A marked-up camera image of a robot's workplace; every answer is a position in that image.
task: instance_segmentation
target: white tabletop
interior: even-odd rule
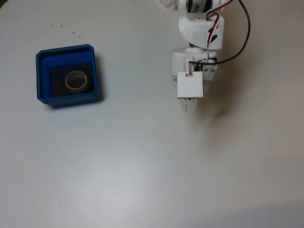
[[[0,227],[298,227],[282,221],[304,214],[303,26],[284,18],[300,18],[303,4],[285,15],[273,1],[245,1],[246,51],[186,113],[171,82],[172,50],[187,46],[176,11],[156,0],[9,0],[0,9]],[[239,9],[226,21],[244,17]],[[233,31],[246,26],[228,28],[232,53]],[[287,46],[282,35],[294,29]],[[105,100],[52,110],[37,99],[35,55],[80,44],[95,49]]]

